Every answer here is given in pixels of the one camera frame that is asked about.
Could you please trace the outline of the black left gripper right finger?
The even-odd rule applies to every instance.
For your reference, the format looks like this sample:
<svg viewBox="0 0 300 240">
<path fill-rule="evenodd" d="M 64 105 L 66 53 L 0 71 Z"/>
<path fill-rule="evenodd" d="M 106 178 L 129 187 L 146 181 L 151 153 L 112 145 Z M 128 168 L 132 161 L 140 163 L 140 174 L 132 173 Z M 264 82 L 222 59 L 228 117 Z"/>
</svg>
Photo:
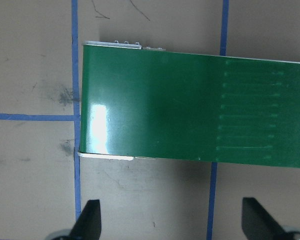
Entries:
<svg viewBox="0 0 300 240">
<path fill-rule="evenodd" d="M 248 240 L 278 240 L 286 234 L 254 197 L 242 199 L 241 228 Z"/>
</svg>

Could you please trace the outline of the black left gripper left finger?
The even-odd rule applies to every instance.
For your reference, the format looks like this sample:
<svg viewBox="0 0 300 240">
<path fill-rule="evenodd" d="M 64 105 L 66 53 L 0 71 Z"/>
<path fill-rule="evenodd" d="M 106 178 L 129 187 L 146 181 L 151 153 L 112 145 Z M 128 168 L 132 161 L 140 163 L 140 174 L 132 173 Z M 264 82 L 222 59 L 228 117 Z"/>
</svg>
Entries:
<svg viewBox="0 0 300 240">
<path fill-rule="evenodd" d="M 71 240 L 99 240 L 102 232 L 101 205 L 98 199 L 88 200 L 70 231 Z"/>
</svg>

